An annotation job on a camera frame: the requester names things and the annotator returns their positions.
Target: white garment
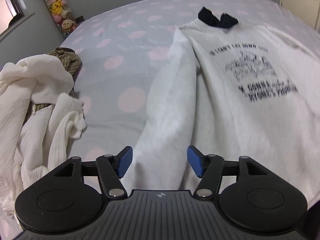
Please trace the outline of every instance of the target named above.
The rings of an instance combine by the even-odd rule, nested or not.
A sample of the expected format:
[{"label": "white garment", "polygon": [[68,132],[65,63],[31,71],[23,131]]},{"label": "white garment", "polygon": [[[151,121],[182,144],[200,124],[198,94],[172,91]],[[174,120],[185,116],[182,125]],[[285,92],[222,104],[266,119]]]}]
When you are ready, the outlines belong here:
[{"label": "white garment", "polygon": [[[0,73],[0,202],[9,216],[24,189],[66,161],[68,137],[79,138],[86,127],[82,104],[68,95],[73,84],[49,55],[7,63]],[[52,105],[23,125],[30,99]]]},{"label": "white garment", "polygon": [[320,199],[319,80],[320,60],[271,27],[226,30],[199,19],[180,27],[151,86],[147,124],[123,184],[193,190],[199,179],[186,153],[193,144],[226,160],[252,157],[311,207]]}]

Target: bed sheet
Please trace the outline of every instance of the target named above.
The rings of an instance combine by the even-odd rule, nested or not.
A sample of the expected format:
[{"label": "bed sheet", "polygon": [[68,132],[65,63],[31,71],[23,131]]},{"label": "bed sheet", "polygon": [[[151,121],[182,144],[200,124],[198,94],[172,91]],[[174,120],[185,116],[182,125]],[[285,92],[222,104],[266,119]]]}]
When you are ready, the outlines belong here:
[{"label": "bed sheet", "polygon": [[[149,87],[166,64],[174,30],[195,19],[202,6],[218,18],[228,13],[239,21],[274,26],[320,57],[320,36],[270,0],[144,0],[102,13],[61,45],[74,49],[83,62],[74,90],[84,101],[88,128],[69,143],[70,156],[91,161],[135,146],[146,123]],[[96,179],[85,182],[99,188]]]}]

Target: polka dot bed sheet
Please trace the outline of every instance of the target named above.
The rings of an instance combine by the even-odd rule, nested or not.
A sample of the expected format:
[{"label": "polka dot bed sheet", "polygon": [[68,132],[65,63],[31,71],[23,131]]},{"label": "polka dot bed sheet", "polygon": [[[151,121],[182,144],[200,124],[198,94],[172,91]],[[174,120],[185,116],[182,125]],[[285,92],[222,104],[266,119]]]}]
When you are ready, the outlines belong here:
[{"label": "polka dot bed sheet", "polygon": [[[274,26],[320,56],[315,31],[270,0],[144,0],[102,13],[61,45],[74,49],[83,62],[74,89],[84,102],[88,128],[69,143],[70,156],[91,161],[135,146],[146,123],[149,87],[166,64],[175,28],[195,19],[202,6],[218,18],[228,13]],[[99,189],[96,179],[85,182]]]}]

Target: yellow plush toy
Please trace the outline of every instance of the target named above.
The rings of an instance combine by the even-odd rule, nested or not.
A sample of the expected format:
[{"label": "yellow plush toy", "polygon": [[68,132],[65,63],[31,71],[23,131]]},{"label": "yellow plush toy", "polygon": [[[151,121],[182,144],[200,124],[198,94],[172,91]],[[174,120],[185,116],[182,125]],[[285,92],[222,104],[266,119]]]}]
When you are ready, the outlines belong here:
[{"label": "yellow plush toy", "polygon": [[61,5],[61,0],[56,1],[51,8],[52,14],[53,15],[60,15],[63,11],[62,5]]}]

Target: cream door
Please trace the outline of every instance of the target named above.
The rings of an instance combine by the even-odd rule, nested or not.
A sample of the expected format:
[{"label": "cream door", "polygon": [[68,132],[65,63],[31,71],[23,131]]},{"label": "cream door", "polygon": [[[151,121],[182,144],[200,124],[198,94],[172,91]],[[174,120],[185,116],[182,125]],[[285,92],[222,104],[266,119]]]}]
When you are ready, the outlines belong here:
[{"label": "cream door", "polygon": [[320,0],[281,0],[281,5],[315,28]]}]

